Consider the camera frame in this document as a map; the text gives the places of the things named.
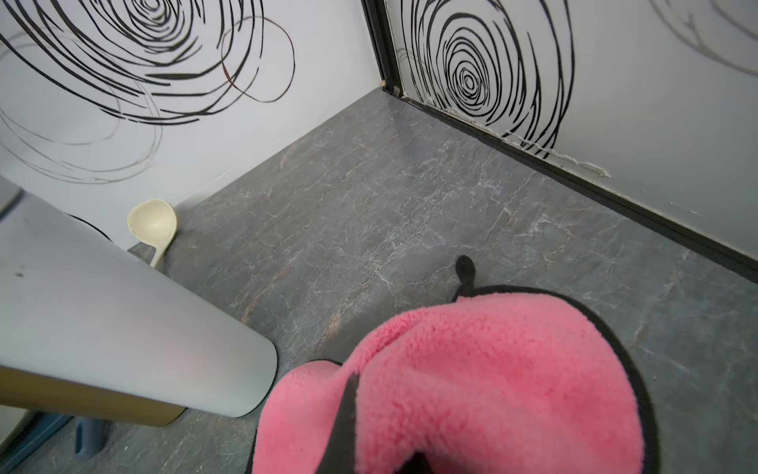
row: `gray cylindrical object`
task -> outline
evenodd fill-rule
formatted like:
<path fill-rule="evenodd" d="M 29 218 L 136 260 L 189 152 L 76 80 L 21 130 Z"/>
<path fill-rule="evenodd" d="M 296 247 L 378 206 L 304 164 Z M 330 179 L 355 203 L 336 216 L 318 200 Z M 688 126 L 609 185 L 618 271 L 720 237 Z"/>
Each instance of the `gray cylindrical object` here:
<path fill-rule="evenodd" d="M 0 307 L 0 366 L 225 416 L 274 380 L 268 339 L 28 193 L 0 221 Z"/>
<path fill-rule="evenodd" d="M 105 421 L 77 416 L 74 423 L 76 425 L 74 456 L 82 461 L 90 460 L 105 444 Z"/>

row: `black trim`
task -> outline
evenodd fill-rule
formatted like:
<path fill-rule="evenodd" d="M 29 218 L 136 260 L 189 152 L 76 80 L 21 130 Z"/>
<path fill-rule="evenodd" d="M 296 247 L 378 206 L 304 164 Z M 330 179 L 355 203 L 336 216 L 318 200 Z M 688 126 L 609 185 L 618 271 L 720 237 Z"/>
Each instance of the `black trim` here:
<path fill-rule="evenodd" d="M 632 221 L 673 240 L 679 245 L 704 256 L 712 262 L 718 263 L 722 267 L 733 271 L 737 275 L 740 275 L 753 283 L 758 283 L 758 261 L 751 259 L 749 256 L 739 253 L 737 250 L 731 249 L 713 239 L 709 239 L 702 234 L 698 234 L 697 232 L 656 214 L 649 209 L 645 209 L 618 194 L 611 193 L 589 181 L 574 176 L 543 159 L 536 158 L 523 150 L 510 146 L 502 140 L 499 140 L 498 137 L 492 136 L 470 124 L 466 124 L 457 118 L 438 111 L 435 108 L 407 98 L 403 98 L 402 100 L 416 108 L 420 108 L 429 115 L 440 119 L 451 127 L 471 135 L 485 145 L 491 146 L 499 152 L 507 154 L 517 162 L 551 177 L 564 186 L 580 193 L 582 196 L 588 197 L 626 218 L 630 218 Z"/>
<path fill-rule="evenodd" d="M 13 196 L 13 199 L 11 199 L 11 201 L 3 209 L 0 209 L 0 221 L 3 220 L 5 216 L 11 214 L 11 211 L 16 209 L 16 206 L 18 206 L 18 203 L 21 202 L 21 199 L 23 198 L 25 192 L 26 191 L 19 188 L 16 196 Z"/>
<path fill-rule="evenodd" d="M 359 376 L 347 379 L 329 441 L 315 474 L 352 474 L 356 466 L 356 398 Z"/>
<path fill-rule="evenodd" d="M 467 256 L 460 256 L 456 261 L 456 269 L 462 265 L 459 263 L 465 259 L 465 265 L 471 262 L 471 269 L 474 268 L 474 264 Z M 645 443 L 644 459 L 642 463 L 642 474 L 657 474 L 660 471 L 660 447 L 658 445 L 658 423 L 656 422 L 655 410 L 653 409 L 653 401 L 650 399 L 650 394 L 647 392 L 647 387 L 642 379 L 642 375 L 637 370 L 634 361 L 629 353 L 626 351 L 624 344 L 616 337 L 613 330 L 591 309 L 587 308 L 583 303 L 574 300 L 571 297 L 556 293 L 554 291 L 541 290 L 539 288 L 531 287 L 515 287 L 507 284 L 494 285 L 489 287 L 474 288 L 474 278 L 461 278 L 461 272 L 458 272 L 459 279 L 461 280 L 461 286 L 456 291 L 453 297 L 452 303 L 458 300 L 458 297 L 478 297 L 485 294 L 494 293 L 528 293 L 528 294 L 546 294 L 552 297 L 560 298 L 566 301 L 571 306 L 578 309 L 589 322 L 591 322 L 595 328 L 600 332 L 603 338 L 611 346 L 619 362 L 624 367 L 626 376 L 631 385 L 631 389 L 634 392 L 634 398 L 637 399 L 637 414 L 640 417 L 640 424 L 642 426 L 642 438 Z"/>
<path fill-rule="evenodd" d="M 69 216 L 69 217 L 73 217 L 73 218 L 75 218 L 75 219 L 76 219 L 76 220 L 78 220 L 79 222 L 83 222 L 84 224 L 87 224 L 87 225 L 89 225 L 91 228 L 93 228 L 93 229 L 95 229 L 96 231 L 98 231 L 98 232 L 99 232 L 99 233 L 100 233 L 100 234 L 101 234 L 103 237 L 105 237 L 105 238 L 106 238 L 106 239 L 108 239 L 108 240 L 111 240 L 111 238 L 110 238 L 110 237 L 108 237 L 108 235 L 107 235 L 105 232 L 101 231 L 100 229 L 98 229 L 98 228 L 97 228 L 97 227 L 95 227 L 94 225 L 90 224 L 89 222 L 85 221 L 85 220 L 84 220 L 84 219 L 82 219 L 81 217 L 77 217 L 77 216 L 75 216 L 75 215 L 73 215 L 73 214 L 69 214 L 68 216 Z"/>
<path fill-rule="evenodd" d="M 400 70 L 397 67 L 397 57 L 387 16 L 384 0 L 361 0 L 363 13 L 366 15 L 368 32 L 374 46 L 374 56 L 379 66 L 379 74 L 384 80 L 384 90 L 402 96 Z"/>
<path fill-rule="evenodd" d="M 258 425 L 255 425 L 255 434 L 252 436 L 252 446 L 250 447 L 250 455 L 247 458 L 247 467 L 243 474 L 252 474 L 252 457 L 255 455 L 255 442 L 258 440 Z"/>
<path fill-rule="evenodd" d="M 311 359 L 308 361 L 308 363 L 311 363 L 311 362 L 331 362 L 335 366 L 339 366 L 339 367 L 342 367 L 342 364 L 343 364 L 342 362 L 337 362 L 336 360 L 332 360 L 332 359 Z"/>

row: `black baseboard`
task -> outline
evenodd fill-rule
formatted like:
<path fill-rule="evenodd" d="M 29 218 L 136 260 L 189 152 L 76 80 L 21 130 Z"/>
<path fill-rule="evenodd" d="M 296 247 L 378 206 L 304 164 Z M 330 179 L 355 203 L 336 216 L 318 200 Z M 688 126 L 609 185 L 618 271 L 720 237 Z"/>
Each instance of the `black baseboard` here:
<path fill-rule="evenodd" d="M 386 89 L 385 92 L 392 95 L 390 90 Z M 403 99 L 403 101 L 416 108 L 420 108 L 422 111 L 440 119 L 446 124 L 477 138 L 486 145 L 492 146 L 494 149 L 514 158 L 523 165 L 527 165 L 529 168 L 551 177 L 564 186 L 580 193 L 582 196 L 586 196 L 605 207 L 613 209 L 617 213 L 630 218 L 632 221 L 642 224 L 650 230 L 675 241 L 693 252 L 699 253 L 705 258 L 747 278 L 753 283 L 758 283 L 758 261 L 751 259 L 749 256 L 743 255 L 737 250 L 709 239 L 702 234 L 698 234 L 681 224 L 656 214 L 649 209 L 645 209 L 638 204 L 630 202 L 617 194 L 604 190 L 589 181 L 574 176 L 555 165 L 551 165 L 543 159 L 536 158 L 523 150 L 510 146 L 502 140 L 499 140 L 497 137 L 438 111 L 435 108 L 408 99 Z"/>

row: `wall decal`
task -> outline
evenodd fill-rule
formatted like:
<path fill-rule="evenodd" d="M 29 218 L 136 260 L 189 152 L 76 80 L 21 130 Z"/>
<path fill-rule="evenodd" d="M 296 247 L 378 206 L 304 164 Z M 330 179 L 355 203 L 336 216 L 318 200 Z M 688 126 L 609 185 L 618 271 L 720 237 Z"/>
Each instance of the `wall decal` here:
<path fill-rule="evenodd" d="M 0 64 L 15 55 L 82 102 L 72 113 L 96 109 L 109 123 L 94 137 L 60 140 L 18 119 L 18 107 L 0 107 L 0 146 L 56 180 L 108 184 L 133 177 L 150 167 L 164 126 L 216 115 L 242 97 L 276 102 L 295 73 L 292 40 L 264 16 L 262 0 L 3 5 L 14 22 L 0 30 Z M 17 30 L 7 31 L 9 23 Z M 105 149 L 116 139 L 133 148 L 125 161 L 104 153 L 94 161 L 80 157 L 84 147 Z"/>
<path fill-rule="evenodd" d="M 407 93 L 547 156 L 574 85 L 566 0 L 401 0 L 400 12 Z"/>
<path fill-rule="evenodd" d="M 648 0 L 661 21 L 701 55 L 758 77 L 758 3 Z"/>

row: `pink fleece towel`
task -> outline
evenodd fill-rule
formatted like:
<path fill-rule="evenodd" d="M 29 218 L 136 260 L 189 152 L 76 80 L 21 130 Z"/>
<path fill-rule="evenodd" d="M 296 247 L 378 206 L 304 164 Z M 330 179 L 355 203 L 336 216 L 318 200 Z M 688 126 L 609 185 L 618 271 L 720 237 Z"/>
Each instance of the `pink fleece towel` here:
<path fill-rule="evenodd" d="M 636 474 L 644 443 L 622 364 L 600 332 L 546 294 L 491 294 L 409 311 L 340 367 L 306 363 L 271 392 L 253 474 L 313 473 L 346 382 L 356 395 L 355 471 Z"/>

